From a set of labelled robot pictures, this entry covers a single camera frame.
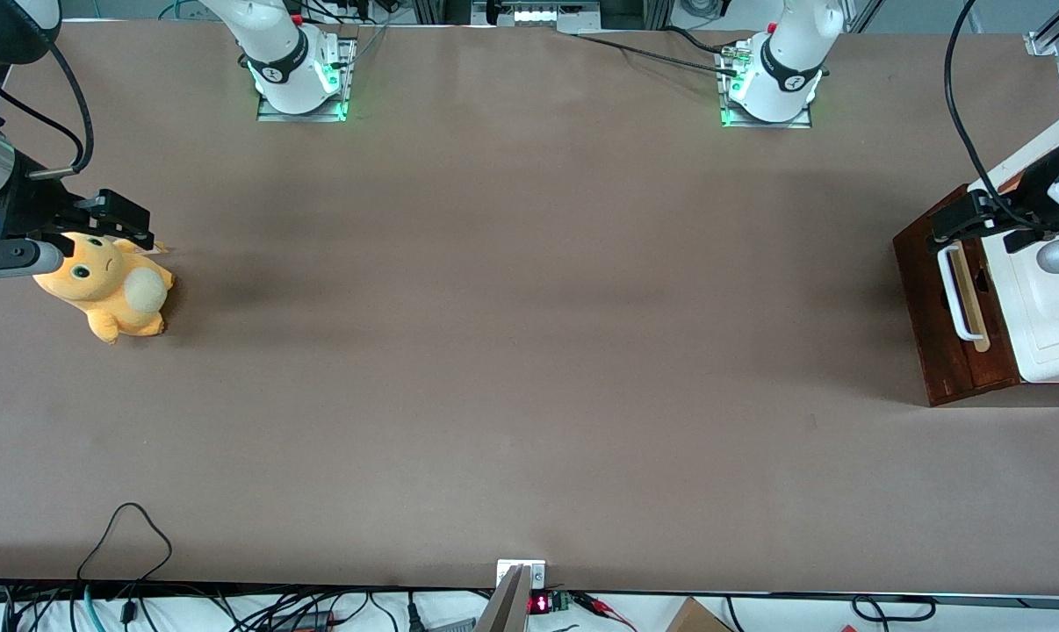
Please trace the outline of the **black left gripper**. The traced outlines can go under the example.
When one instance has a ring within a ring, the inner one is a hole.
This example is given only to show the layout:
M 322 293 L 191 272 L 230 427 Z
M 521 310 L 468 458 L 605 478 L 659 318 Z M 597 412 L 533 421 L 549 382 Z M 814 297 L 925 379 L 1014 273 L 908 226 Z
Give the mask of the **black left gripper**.
M 1012 224 L 1003 243 L 1016 255 L 1033 243 L 1046 243 L 1039 255 L 1059 255 L 1059 147 L 1040 157 L 1020 176 L 1018 185 L 1003 196 L 1019 219 L 1033 227 Z M 939 253 L 955 241 L 982 239 L 992 233 L 991 197 L 982 189 L 958 189 L 931 211 L 931 252 Z

